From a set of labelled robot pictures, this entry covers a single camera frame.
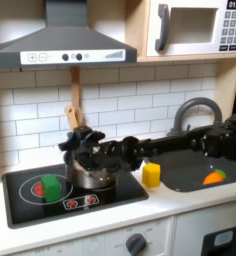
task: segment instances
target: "white countertop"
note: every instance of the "white countertop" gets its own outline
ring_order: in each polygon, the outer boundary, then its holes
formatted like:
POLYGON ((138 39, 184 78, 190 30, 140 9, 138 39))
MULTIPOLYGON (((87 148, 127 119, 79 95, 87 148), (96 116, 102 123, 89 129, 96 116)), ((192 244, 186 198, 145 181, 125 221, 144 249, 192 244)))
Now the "white countertop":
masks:
MULTIPOLYGON (((141 180, 141 172, 134 176, 141 180)), ((0 184, 0 255, 33 249, 126 225, 163 218, 236 200, 236 183, 191 193, 172 191, 163 184, 147 189, 149 199, 20 229, 9 229, 0 184)))

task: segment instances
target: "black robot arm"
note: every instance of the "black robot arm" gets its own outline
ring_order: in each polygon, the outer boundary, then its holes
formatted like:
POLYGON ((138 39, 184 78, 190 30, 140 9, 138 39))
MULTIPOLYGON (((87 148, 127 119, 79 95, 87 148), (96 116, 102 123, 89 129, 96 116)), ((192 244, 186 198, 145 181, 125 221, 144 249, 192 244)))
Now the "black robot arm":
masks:
POLYGON ((120 142, 100 143, 104 137, 103 133, 87 126, 80 127, 59 148, 66 151, 67 164, 76 160, 88 171, 133 171, 145 158, 183 149, 202 151, 206 157, 224 157, 236 162, 236 114, 221 125, 196 128, 181 136, 157 140, 126 137, 120 142))

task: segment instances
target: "microwave keypad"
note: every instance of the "microwave keypad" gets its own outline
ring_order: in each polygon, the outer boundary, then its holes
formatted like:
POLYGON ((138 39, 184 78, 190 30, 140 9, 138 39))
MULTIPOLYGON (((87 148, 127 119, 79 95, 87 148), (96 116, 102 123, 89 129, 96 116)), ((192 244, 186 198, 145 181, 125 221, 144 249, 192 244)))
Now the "microwave keypad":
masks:
POLYGON ((220 44, 219 51, 236 51, 236 11, 225 13, 220 44))

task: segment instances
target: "faucet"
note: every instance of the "faucet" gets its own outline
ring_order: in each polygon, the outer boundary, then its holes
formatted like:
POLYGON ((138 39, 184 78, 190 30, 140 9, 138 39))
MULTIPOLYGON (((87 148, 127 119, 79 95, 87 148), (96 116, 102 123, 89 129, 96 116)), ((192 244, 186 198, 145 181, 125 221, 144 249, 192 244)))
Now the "faucet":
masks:
POLYGON ((222 123, 222 112, 215 101, 208 98, 194 98, 186 101, 178 109, 175 116, 174 127, 170 130, 168 136, 177 136, 184 133, 184 131, 182 130, 182 118, 189 108, 197 105, 205 105, 210 107, 215 115, 214 124, 222 123))

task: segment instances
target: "silver range hood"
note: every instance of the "silver range hood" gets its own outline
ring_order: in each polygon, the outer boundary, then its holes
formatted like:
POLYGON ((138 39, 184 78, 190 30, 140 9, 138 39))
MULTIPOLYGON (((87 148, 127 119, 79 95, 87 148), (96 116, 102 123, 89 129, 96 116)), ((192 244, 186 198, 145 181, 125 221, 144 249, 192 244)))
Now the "silver range hood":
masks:
POLYGON ((0 68, 132 63, 137 50, 88 28, 87 0, 46 0, 46 28, 0 44, 0 68))

